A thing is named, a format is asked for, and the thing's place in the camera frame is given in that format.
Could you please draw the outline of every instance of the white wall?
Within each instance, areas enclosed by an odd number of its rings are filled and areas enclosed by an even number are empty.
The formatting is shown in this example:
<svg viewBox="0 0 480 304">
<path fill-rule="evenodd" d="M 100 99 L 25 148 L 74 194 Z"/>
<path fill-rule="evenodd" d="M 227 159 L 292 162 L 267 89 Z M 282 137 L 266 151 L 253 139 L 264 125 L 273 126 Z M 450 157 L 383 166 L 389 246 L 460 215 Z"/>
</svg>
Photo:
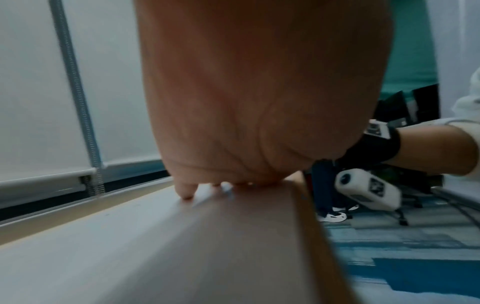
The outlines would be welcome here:
<svg viewBox="0 0 480 304">
<path fill-rule="evenodd" d="M 427 0 L 440 82 L 442 117 L 469 93 L 470 77 L 480 66 L 480 1 Z M 446 177 L 445 188 L 480 201 L 480 182 Z"/>
<path fill-rule="evenodd" d="M 63 4 L 106 180 L 159 170 L 131 0 Z"/>
<path fill-rule="evenodd" d="M 33 194 L 29 193 L 32 190 L 29 185 L 59 178 L 61 185 L 50 190 L 78 187 L 76 177 L 89 175 L 93 169 L 48 1 L 2 0 L 0 6 L 0 207 L 3 207 L 13 203 L 6 189 L 21 186 L 20 191 L 26 197 Z M 45 186 L 33 192 L 46 190 Z"/>
</svg>

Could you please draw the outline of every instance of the sneaker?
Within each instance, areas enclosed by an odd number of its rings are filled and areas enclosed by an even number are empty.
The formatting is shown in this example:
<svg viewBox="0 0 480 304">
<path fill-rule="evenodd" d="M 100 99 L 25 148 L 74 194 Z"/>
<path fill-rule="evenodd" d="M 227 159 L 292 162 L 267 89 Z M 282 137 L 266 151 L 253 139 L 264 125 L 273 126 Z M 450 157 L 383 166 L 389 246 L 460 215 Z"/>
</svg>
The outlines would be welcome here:
<svg viewBox="0 0 480 304">
<path fill-rule="evenodd" d="M 319 222 L 340 223 L 347 219 L 347 215 L 342 212 L 327 213 L 325 217 L 317 215 Z"/>
<path fill-rule="evenodd" d="M 350 207 L 348 210 L 349 210 L 349 211 L 354 211 L 354 210 L 357 210 L 358 208 L 360 208 L 360 205 L 357 204 L 357 205 L 355 205 L 355 206 Z M 345 207 L 343 207 L 343 208 L 332 207 L 332 209 L 333 209 L 333 211 L 335 211 L 335 212 L 339 212 L 339 211 L 344 211 L 344 210 L 345 210 Z"/>
</svg>

